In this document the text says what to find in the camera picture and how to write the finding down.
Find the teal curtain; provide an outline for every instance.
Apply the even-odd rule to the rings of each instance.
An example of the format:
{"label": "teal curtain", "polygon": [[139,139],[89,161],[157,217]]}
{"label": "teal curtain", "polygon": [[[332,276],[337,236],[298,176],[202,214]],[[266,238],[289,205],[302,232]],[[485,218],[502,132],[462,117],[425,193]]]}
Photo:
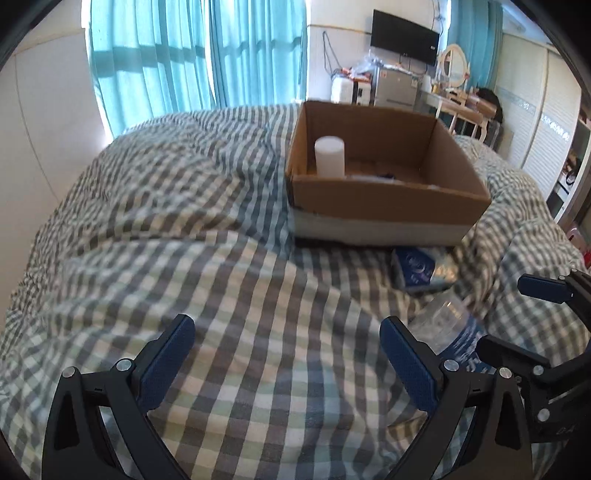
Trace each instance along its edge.
{"label": "teal curtain", "polygon": [[304,98],[304,0],[210,1],[217,104],[273,105]]}
{"label": "teal curtain", "polygon": [[114,137],[215,106],[199,0],[93,0],[90,15],[90,66]]}
{"label": "teal curtain", "polygon": [[451,0],[447,44],[461,46],[470,63],[468,88],[493,88],[503,36],[503,7],[494,0]]}

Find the plastic water bottle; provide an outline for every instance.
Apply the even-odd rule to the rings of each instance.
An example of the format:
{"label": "plastic water bottle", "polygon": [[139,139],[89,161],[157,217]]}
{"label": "plastic water bottle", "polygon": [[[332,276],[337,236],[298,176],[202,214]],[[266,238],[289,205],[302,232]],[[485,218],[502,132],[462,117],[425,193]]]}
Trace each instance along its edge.
{"label": "plastic water bottle", "polygon": [[437,295],[408,330],[442,360],[455,360],[470,372],[494,372],[476,354],[476,344],[486,331],[451,290]]}

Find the window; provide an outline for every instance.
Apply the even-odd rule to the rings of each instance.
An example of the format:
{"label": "window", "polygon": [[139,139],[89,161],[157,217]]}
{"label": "window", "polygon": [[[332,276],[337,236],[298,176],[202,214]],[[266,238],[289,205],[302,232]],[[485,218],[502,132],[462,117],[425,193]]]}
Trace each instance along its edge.
{"label": "window", "polygon": [[305,95],[304,0],[92,0],[89,47],[114,137],[165,113]]}

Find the cardboard box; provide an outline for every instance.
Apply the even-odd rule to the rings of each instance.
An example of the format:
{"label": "cardboard box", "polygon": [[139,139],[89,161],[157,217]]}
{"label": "cardboard box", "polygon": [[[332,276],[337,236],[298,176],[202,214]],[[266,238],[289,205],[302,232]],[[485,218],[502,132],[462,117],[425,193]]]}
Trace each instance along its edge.
{"label": "cardboard box", "polygon": [[[325,135],[345,141],[346,175],[396,180],[318,178]],[[440,121],[391,108],[304,102],[285,177],[296,237],[349,245],[457,245],[491,203]]]}

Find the checkered bedsheet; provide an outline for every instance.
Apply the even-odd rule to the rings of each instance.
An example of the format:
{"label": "checkered bedsheet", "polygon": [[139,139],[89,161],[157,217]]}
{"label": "checkered bedsheet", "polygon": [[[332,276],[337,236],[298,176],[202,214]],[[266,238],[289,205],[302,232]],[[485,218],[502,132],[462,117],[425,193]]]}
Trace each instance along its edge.
{"label": "checkered bedsheet", "polygon": [[[148,122],[41,228],[0,338],[0,428],[33,479],[62,370],[134,357],[177,313],[197,341],[150,418],[192,478],[383,478],[401,457],[424,414],[378,328],[430,297],[394,290],[383,251],[296,248],[283,178],[296,117],[274,106]],[[493,199],[454,251],[457,293],[491,334],[553,364],[580,354],[589,336],[575,315],[517,291],[521,274],[568,274],[580,255],[531,178],[457,141]],[[438,475],[466,428],[467,417]],[[555,454],[534,446],[535,471]]]}

